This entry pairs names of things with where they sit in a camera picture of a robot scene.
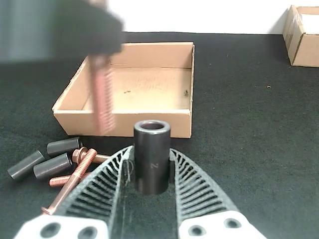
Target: black tube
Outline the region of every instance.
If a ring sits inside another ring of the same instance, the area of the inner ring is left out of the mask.
[[[48,143],[46,151],[50,157],[55,157],[63,153],[71,153],[81,147],[83,147],[83,144],[80,137],[75,137]]]
[[[35,177],[39,180],[47,179],[72,167],[72,160],[68,153],[59,155],[33,167]]]
[[[170,125],[159,120],[134,125],[135,189],[145,195],[165,192],[169,182]]]
[[[32,172],[32,169],[35,165],[42,163],[43,161],[45,161],[44,156],[39,150],[37,150],[16,165],[9,168],[7,171],[12,179],[19,180],[25,177],[28,173]]]

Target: white wall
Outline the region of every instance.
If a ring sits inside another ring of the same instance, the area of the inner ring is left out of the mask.
[[[108,0],[132,32],[281,34],[292,4],[319,0]]]

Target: black felt surface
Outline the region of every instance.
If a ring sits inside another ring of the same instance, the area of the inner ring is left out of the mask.
[[[193,135],[172,146],[202,167],[268,239],[318,238],[319,69],[290,66],[280,35],[131,33],[127,41],[194,41]],[[15,183],[6,170],[67,137],[51,107],[79,63],[0,66],[2,239],[58,192],[32,176]],[[132,139],[86,137],[84,143],[111,154]],[[129,201],[126,237],[171,238],[172,195],[170,189]]]

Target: cardboard box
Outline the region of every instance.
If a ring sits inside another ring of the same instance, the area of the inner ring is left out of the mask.
[[[136,122],[164,120],[171,137],[190,138],[194,49],[192,42],[123,44],[111,59],[117,126],[106,136],[133,136]],[[94,135],[88,79],[85,59],[52,108],[68,135]]]
[[[319,15],[319,7],[290,7],[283,31],[288,57],[293,66],[319,67],[319,32],[307,33],[303,14]]]

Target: copper bolt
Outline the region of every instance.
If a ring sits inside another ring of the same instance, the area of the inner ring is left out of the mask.
[[[57,207],[63,202],[63,200],[69,195],[69,193],[76,187],[76,185],[81,181],[84,173],[92,163],[93,159],[97,155],[97,151],[94,149],[89,149],[86,153],[84,159],[80,162],[80,164],[76,167],[69,180],[64,184],[59,194],[56,196],[50,207],[41,208],[43,214],[53,215]]]
[[[84,159],[86,153],[87,153],[88,149],[86,147],[82,147],[80,149],[76,149],[73,151],[72,154],[72,161],[79,164],[79,162],[81,162],[81,160]],[[101,155],[101,154],[97,154],[95,156],[95,158],[93,159],[92,163],[103,163],[104,161],[106,161],[107,159],[109,159],[109,156],[106,155]]]
[[[85,173],[83,175],[83,178],[81,178],[81,181],[84,180],[87,176],[89,176],[90,173]],[[61,176],[61,177],[55,177],[51,178],[49,181],[50,187],[62,187],[66,182],[70,179],[71,175]]]

